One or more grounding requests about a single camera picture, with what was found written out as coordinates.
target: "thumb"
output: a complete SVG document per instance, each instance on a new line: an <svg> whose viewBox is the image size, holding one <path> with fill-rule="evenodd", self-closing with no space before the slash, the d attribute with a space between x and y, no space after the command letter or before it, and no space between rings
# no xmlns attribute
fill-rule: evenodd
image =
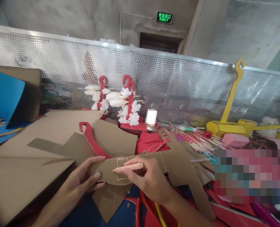
<svg viewBox="0 0 280 227"><path fill-rule="evenodd" d="M126 168L123 173L128 177L128 179L134 183L135 185L137 185L140 189L142 186L142 177L139 176L138 174L136 174L134 171L132 171L131 169Z"/></svg>
<svg viewBox="0 0 280 227"><path fill-rule="evenodd" d="M87 179L82 185L80 185L82 193L86 193L88 189L90 189L101 177L101 173L97 172L89 179Z"/></svg>

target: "perforated metal panel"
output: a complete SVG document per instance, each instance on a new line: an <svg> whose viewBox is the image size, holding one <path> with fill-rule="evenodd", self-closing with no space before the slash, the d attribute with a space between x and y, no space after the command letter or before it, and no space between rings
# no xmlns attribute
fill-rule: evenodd
<svg viewBox="0 0 280 227"><path fill-rule="evenodd" d="M107 87L119 90L128 74L144 100L140 115L156 108L163 121L193 126L220 118L236 79L224 63L3 26L0 65L43 71L43 110L89 108L85 86L105 75ZM116 118L118 110L111 108L109 116ZM246 67L230 120L264 116L280 117L280 73Z"/></svg>

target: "glue stick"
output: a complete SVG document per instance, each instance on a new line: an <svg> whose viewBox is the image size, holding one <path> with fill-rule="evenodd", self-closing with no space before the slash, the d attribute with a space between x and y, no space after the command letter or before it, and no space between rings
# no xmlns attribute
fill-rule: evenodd
<svg viewBox="0 0 280 227"><path fill-rule="evenodd" d="M182 131L197 131L197 129L195 129L195 128L184 127L184 126L179 126L178 129L180 129Z"/></svg>

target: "exit sign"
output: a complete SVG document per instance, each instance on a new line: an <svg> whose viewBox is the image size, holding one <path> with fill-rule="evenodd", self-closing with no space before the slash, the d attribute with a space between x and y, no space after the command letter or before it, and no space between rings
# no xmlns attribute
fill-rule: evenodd
<svg viewBox="0 0 280 227"><path fill-rule="evenodd" d="M172 17L173 17L173 14L163 13L163 12L158 11L156 22L171 24L172 23Z"/></svg>

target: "wooden skewer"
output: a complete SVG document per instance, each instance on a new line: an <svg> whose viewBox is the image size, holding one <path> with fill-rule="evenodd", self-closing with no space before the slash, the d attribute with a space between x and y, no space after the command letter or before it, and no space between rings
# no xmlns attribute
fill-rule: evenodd
<svg viewBox="0 0 280 227"><path fill-rule="evenodd" d="M125 169L137 170L137 169L142 169L143 166L144 166L143 163L136 163L129 166L117 167L116 169L113 170L113 172L120 173L123 172Z"/></svg>

